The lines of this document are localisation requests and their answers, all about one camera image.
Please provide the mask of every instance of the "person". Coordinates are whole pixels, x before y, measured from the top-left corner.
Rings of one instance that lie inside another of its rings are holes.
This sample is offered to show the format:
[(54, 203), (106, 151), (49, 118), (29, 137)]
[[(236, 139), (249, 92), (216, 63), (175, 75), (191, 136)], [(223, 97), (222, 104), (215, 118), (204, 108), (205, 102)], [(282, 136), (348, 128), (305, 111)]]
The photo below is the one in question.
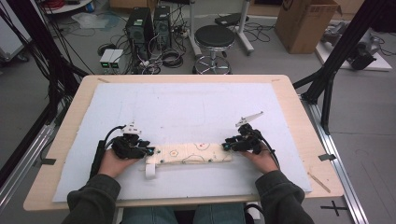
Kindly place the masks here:
[[(248, 151), (240, 153), (263, 173), (255, 184), (266, 224), (314, 223), (311, 216), (301, 207), (304, 199), (303, 190), (283, 175), (264, 144), (259, 155)], [(107, 150), (98, 174), (84, 187), (67, 195), (70, 213), (63, 224), (112, 223), (115, 202), (120, 192), (120, 184), (115, 178), (137, 161), (138, 159), (121, 160), (114, 150)], [(241, 203), (199, 205), (195, 211), (194, 223), (242, 224), (245, 223), (243, 214)], [(124, 209), (122, 224), (129, 223), (176, 223), (176, 219), (171, 207), (129, 208)]]

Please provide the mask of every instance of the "black stool seat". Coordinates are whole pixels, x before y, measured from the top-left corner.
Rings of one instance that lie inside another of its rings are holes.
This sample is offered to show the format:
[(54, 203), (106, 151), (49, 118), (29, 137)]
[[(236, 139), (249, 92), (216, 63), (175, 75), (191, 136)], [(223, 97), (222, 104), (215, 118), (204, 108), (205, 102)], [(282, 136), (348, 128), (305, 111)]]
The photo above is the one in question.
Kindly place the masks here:
[(235, 41), (235, 35), (224, 26), (207, 25), (195, 32), (195, 40), (203, 47), (226, 48)]

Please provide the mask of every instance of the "wooden table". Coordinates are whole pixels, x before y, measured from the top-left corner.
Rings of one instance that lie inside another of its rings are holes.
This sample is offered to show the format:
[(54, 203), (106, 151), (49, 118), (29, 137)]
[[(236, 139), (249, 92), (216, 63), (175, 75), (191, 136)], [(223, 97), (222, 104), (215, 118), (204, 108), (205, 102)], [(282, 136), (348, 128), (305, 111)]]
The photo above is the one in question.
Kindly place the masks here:
[[(283, 110), (290, 133), (300, 153), (304, 168), (313, 191), (306, 198), (339, 197), (343, 187), (329, 161), (321, 161), (318, 156), (325, 154), (324, 148), (305, 113), (288, 77), (281, 75), (240, 75), (240, 76), (196, 76), (196, 75), (156, 75), (156, 76), (88, 76), (85, 77), (70, 105), (59, 132), (57, 133), (47, 158), (56, 159), (54, 165), (43, 165), (24, 202), (27, 211), (67, 209), (66, 203), (53, 203), (52, 197), (61, 178), (67, 153), (76, 138), (78, 127), (90, 105), (99, 83), (271, 83), (277, 100)], [(169, 204), (227, 203), (258, 201), (258, 195), (238, 197), (205, 197), (160, 200), (129, 200), (117, 202), (117, 206), (147, 206)]]

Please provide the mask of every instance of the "hand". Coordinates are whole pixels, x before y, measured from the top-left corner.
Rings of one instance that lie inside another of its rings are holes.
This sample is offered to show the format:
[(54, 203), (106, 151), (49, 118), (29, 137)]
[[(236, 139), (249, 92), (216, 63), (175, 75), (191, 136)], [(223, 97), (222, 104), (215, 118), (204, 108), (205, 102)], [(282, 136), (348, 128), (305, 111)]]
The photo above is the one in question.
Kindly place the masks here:
[(105, 152), (105, 156), (102, 159), (102, 163), (99, 168), (99, 175), (108, 175), (116, 178), (130, 165), (139, 161), (140, 159), (120, 159), (113, 149), (109, 149)]
[(259, 155), (248, 151), (241, 151), (241, 154), (252, 161), (259, 171), (264, 175), (270, 173), (271, 171), (278, 170), (270, 151), (267, 149), (267, 146), (264, 143), (261, 143), (261, 149), (262, 151)]

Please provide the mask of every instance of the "cardboard box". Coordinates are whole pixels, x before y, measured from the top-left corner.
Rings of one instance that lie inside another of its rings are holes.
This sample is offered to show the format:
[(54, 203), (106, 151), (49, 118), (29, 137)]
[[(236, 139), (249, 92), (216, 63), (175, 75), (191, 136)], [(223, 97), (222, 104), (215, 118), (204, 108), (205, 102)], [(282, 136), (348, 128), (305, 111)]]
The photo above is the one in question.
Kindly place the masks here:
[(313, 53), (337, 8), (333, 0), (284, 0), (276, 34), (289, 53)]
[(134, 7), (149, 7), (152, 12), (158, 0), (110, 0), (110, 7), (116, 9), (131, 9)]

